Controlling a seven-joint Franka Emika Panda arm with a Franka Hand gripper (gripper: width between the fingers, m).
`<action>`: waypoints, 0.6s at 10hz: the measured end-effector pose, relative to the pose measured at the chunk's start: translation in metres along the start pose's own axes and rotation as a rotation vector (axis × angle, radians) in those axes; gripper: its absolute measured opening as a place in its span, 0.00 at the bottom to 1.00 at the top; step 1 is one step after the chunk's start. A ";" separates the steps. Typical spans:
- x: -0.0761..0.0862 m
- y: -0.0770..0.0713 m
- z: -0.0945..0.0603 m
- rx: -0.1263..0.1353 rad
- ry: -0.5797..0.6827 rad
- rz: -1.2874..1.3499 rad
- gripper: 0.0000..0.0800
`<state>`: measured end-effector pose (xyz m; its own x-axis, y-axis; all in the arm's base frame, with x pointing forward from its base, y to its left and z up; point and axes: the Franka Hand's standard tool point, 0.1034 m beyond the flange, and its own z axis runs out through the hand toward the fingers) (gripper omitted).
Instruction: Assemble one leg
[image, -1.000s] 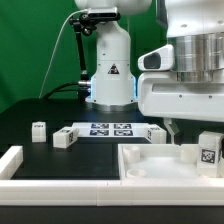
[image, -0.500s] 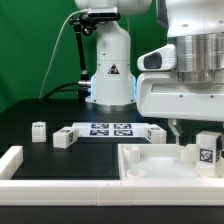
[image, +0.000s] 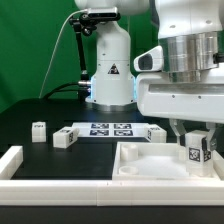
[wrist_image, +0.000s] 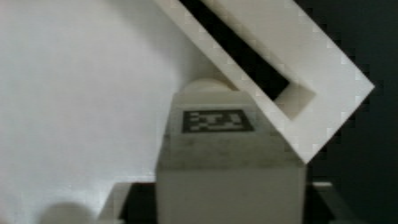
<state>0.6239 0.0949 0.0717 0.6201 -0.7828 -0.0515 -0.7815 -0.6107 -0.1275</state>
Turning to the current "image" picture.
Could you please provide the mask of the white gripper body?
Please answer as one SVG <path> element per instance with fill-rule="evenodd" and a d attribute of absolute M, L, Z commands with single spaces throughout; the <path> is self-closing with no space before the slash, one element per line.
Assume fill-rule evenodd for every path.
<path fill-rule="evenodd" d="M 196 83 L 172 83 L 161 72 L 163 64 L 161 46 L 134 59 L 137 107 L 143 116 L 224 123 L 224 62 L 204 70 Z"/>

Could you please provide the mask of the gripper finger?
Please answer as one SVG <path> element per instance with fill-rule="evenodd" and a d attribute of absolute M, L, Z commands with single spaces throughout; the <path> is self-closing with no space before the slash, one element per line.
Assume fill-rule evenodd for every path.
<path fill-rule="evenodd" d="M 176 135 L 177 143 L 181 146 L 185 145 L 186 129 L 184 127 L 184 121 L 179 119 L 170 119 L 169 124 Z"/>
<path fill-rule="evenodd" d="M 206 128 L 208 130 L 207 134 L 207 149 L 209 151 L 214 151 L 217 148 L 217 131 L 218 126 L 216 123 L 207 122 Z"/>

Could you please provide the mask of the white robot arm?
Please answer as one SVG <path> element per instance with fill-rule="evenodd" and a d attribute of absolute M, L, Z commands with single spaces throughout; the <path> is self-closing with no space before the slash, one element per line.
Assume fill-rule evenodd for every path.
<path fill-rule="evenodd" d="M 96 30 L 97 70 L 90 102 L 101 108 L 126 106 L 137 99 L 144 116 L 167 118 L 174 133 L 185 134 L 185 120 L 204 122 L 204 150 L 217 148 L 224 127 L 224 0 L 75 0 L 83 11 L 82 30 Z M 134 59 L 131 80 L 130 37 L 121 15 L 153 12 L 158 45 Z"/>

